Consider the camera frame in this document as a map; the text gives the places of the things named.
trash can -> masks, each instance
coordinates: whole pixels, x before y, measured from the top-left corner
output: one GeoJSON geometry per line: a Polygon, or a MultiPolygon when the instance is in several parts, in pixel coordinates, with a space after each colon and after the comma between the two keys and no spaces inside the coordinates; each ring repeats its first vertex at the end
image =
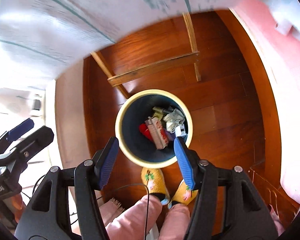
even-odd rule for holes
{"type": "Polygon", "coordinates": [[[163,168],[177,161],[173,142],[164,149],[157,150],[154,143],[139,131],[139,125],[152,116],[154,106],[165,109],[172,106],[184,114],[187,133],[184,140],[189,147],[193,134],[189,110],[175,95],[158,89],[141,91],[123,104],[115,121],[115,135],[119,140],[120,149],[132,162],[147,168],[163,168]]]}

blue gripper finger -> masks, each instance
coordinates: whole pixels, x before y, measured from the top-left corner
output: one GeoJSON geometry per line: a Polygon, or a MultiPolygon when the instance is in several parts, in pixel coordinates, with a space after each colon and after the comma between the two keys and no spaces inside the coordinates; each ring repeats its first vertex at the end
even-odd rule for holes
{"type": "Polygon", "coordinates": [[[34,127],[33,120],[28,118],[8,132],[7,140],[9,142],[16,141],[21,136],[23,136],[26,132],[29,132],[33,127],[34,127]]]}
{"type": "Polygon", "coordinates": [[[101,154],[105,156],[104,161],[103,162],[101,161],[102,166],[99,169],[100,170],[99,186],[101,189],[108,183],[118,152],[119,152],[119,141],[116,137],[111,137],[101,154]]]}
{"type": "Polygon", "coordinates": [[[174,153],[177,157],[179,168],[186,185],[188,185],[191,190],[194,190],[196,186],[195,176],[198,173],[198,155],[195,151],[188,149],[182,137],[175,138],[174,153]]]}

pink pants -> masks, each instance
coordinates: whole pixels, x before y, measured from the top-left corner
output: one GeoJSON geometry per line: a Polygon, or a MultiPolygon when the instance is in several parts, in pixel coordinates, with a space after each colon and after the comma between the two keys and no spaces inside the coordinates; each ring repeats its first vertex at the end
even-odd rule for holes
{"type": "MultiPolygon", "coordinates": [[[[143,196],[133,207],[123,212],[106,226],[110,240],[142,240],[146,223],[148,196],[143,196]]],[[[148,232],[154,226],[162,205],[160,200],[150,195],[148,213],[148,232]]],[[[159,240],[183,240],[190,222],[187,206],[176,204],[169,210],[160,231],[159,240]]]]}

metal screw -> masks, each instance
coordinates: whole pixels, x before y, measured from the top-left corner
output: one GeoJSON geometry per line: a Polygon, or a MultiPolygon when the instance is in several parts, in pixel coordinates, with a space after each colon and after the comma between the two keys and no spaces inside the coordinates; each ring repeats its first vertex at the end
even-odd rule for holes
{"type": "Polygon", "coordinates": [[[241,171],[243,171],[243,168],[241,166],[235,166],[234,171],[241,172],[241,171]]]}
{"type": "Polygon", "coordinates": [[[199,164],[201,166],[207,166],[209,164],[209,162],[207,160],[199,160],[199,164]]]}
{"type": "Polygon", "coordinates": [[[58,171],[59,170],[59,167],[58,166],[52,166],[51,168],[50,168],[50,171],[51,172],[56,172],[56,171],[58,171]]]}
{"type": "Polygon", "coordinates": [[[92,160],[86,160],[84,161],[84,166],[91,166],[93,164],[93,161],[92,160]]]}
{"type": "Polygon", "coordinates": [[[1,170],[0,170],[0,174],[3,174],[5,171],[6,171],[6,167],[3,167],[1,170]]]}

trash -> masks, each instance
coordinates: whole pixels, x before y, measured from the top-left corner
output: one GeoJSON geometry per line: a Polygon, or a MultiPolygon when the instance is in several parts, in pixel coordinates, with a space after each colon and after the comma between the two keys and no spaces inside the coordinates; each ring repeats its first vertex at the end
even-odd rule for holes
{"type": "Polygon", "coordinates": [[[153,142],[153,139],[151,137],[150,131],[147,127],[147,125],[145,123],[142,123],[141,125],[139,125],[139,131],[145,136],[147,137],[150,141],[153,142]]]}
{"type": "Polygon", "coordinates": [[[154,112],[152,117],[156,117],[156,118],[158,118],[159,121],[161,121],[162,117],[163,117],[163,114],[160,114],[159,112],[154,112]]]}
{"type": "Polygon", "coordinates": [[[166,122],[166,129],[170,133],[174,133],[175,128],[179,124],[185,122],[185,117],[179,109],[174,109],[172,113],[167,114],[163,120],[166,122]]]}
{"type": "Polygon", "coordinates": [[[152,117],[146,120],[146,125],[157,149],[165,148],[168,145],[169,140],[159,119],[157,117],[152,117]]]}
{"type": "Polygon", "coordinates": [[[167,129],[165,129],[165,128],[163,128],[164,129],[164,131],[166,132],[166,135],[167,135],[167,137],[168,137],[168,140],[170,141],[170,142],[173,142],[173,140],[176,138],[176,135],[174,134],[174,133],[169,133],[168,131],[167,131],[167,129]]]}
{"type": "Polygon", "coordinates": [[[164,111],[163,108],[157,107],[157,106],[154,106],[154,107],[152,108],[152,110],[155,111],[155,112],[158,112],[158,113],[160,113],[160,114],[163,114],[163,111],[164,111]]]}
{"type": "Polygon", "coordinates": [[[163,110],[163,114],[170,114],[172,113],[174,108],[172,106],[169,106],[168,109],[163,110]]]}
{"type": "Polygon", "coordinates": [[[184,124],[179,124],[178,126],[176,126],[175,130],[174,130],[174,133],[176,135],[176,137],[184,137],[187,135],[186,133],[186,128],[184,126],[184,124]]]}

